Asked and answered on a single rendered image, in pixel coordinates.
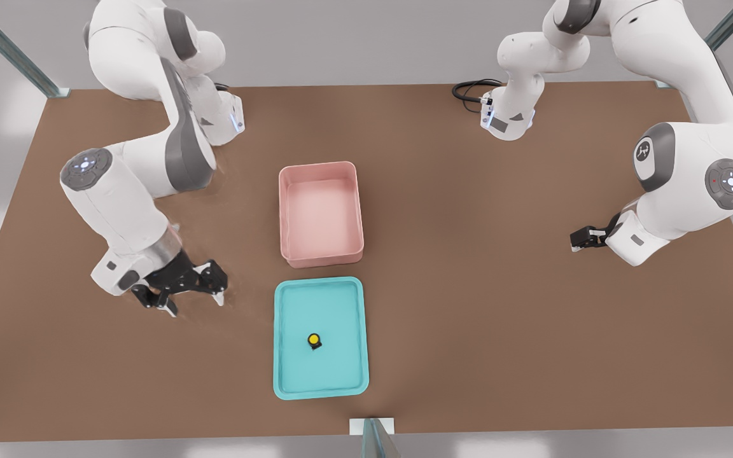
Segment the pink rectangular box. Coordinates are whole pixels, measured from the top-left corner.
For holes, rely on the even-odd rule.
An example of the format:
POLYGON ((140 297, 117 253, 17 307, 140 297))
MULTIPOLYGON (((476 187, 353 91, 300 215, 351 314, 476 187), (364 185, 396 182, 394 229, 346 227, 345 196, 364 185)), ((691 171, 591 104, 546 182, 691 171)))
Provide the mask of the pink rectangular box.
POLYGON ((279 172, 281 255, 293 268, 357 263, 363 218, 354 164, 293 165, 279 172))

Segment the pale blue-green tray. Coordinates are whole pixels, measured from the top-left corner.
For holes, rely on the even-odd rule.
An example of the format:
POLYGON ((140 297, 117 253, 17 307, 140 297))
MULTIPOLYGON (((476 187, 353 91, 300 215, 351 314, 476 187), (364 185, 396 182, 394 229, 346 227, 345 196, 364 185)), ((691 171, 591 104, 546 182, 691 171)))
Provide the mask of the pale blue-green tray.
POLYGON ((274 291, 273 389, 283 400, 354 396, 369 384, 363 285, 355 277, 284 281, 274 291), (322 347, 311 350, 317 333, 322 347))

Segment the silver frame post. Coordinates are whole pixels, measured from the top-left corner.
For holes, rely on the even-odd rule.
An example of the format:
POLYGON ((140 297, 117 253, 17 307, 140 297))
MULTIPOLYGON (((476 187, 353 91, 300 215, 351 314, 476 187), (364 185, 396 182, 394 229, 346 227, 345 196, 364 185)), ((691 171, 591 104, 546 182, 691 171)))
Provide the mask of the silver frame post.
POLYGON ((349 419, 349 434, 361 436, 361 458, 401 458, 393 443, 395 420, 392 417, 349 419))
POLYGON ((687 16, 712 52, 733 36, 733 0, 681 0, 687 16))
POLYGON ((47 99, 69 97, 69 88, 59 87, 0 29, 0 54, 47 99))

